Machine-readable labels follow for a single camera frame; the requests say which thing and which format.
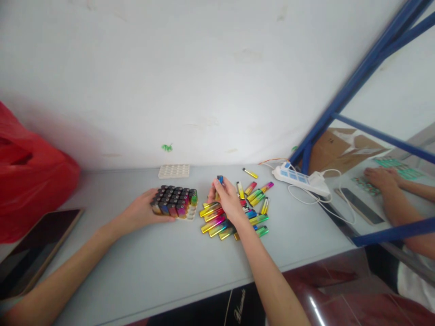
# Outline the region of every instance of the white shirt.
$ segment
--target white shirt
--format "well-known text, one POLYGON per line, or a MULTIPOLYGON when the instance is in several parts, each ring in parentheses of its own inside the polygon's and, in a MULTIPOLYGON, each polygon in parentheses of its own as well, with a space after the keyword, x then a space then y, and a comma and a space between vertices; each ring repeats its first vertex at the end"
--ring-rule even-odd
MULTIPOLYGON (((435 271, 435 261, 412 252, 406 246, 403 246, 403 251, 413 256, 430 270, 435 271)), ((418 302, 435 313, 435 288, 421 279, 402 262, 399 262, 397 271, 397 290, 401 296, 418 302)))

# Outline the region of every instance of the red plastic bag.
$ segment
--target red plastic bag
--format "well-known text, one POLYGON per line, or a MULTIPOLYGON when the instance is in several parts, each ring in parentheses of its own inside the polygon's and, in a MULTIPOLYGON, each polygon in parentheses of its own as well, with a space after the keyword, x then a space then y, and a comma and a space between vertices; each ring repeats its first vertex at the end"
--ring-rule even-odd
POLYGON ((77 187, 80 168, 0 102, 0 243, 22 238, 77 187))

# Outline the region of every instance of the cardboard box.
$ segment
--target cardboard box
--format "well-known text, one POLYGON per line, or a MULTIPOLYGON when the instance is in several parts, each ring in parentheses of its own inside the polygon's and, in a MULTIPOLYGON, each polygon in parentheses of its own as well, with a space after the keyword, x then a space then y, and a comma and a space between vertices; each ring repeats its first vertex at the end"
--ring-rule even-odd
MULTIPOLYGON (((383 153, 388 149, 382 147, 364 135, 354 138, 354 146, 334 134, 334 131, 345 135, 352 135, 356 129, 328 128, 314 144, 309 161, 309 174, 314 171, 336 169, 345 173, 367 158, 383 153)), ((325 177, 336 177, 334 171, 326 172, 325 177)))

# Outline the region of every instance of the blue shelf frame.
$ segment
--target blue shelf frame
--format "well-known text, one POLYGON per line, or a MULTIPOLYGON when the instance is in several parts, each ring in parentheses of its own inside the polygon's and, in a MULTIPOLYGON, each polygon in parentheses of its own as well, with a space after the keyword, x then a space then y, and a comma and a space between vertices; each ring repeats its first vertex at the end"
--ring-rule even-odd
MULTIPOLYGON (((414 26, 416 21, 427 10, 432 2, 433 0, 408 0, 398 11, 395 18, 385 29, 384 33, 376 41, 352 76, 347 80, 346 84, 338 92, 323 115, 302 141, 300 146, 289 158, 293 164, 298 164, 302 159, 302 173, 308 174, 309 159, 313 144, 315 144, 335 119, 345 122, 354 128, 362 130, 435 164, 434 154, 340 114, 386 58, 435 25, 435 13, 432 13, 414 26)), ((404 239, 423 233, 435 232, 435 217, 426 219, 423 222, 424 223, 415 222, 376 232, 371 235, 356 236, 352 237, 351 240, 357 246, 365 246, 384 241, 404 239)))

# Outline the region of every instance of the smartphone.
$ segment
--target smartphone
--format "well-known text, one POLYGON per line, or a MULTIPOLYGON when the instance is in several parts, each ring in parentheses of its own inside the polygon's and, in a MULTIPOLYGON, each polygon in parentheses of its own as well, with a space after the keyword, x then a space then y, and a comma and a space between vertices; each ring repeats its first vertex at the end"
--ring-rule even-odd
POLYGON ((83 214, 68 209, 45 214, 0 263, 0 301, 29 292, 83 214))
MULTIPOLYGON (((376 214, 370 207, 363 203, 353 192, 347 188, 341 188, 343 194, 350 202, 352 208, 370 225, 376 225, 385 222, 378 214, 376 214)), ((335 189, 335 192, 344 199, 343 194, 339 189, 335 189)))

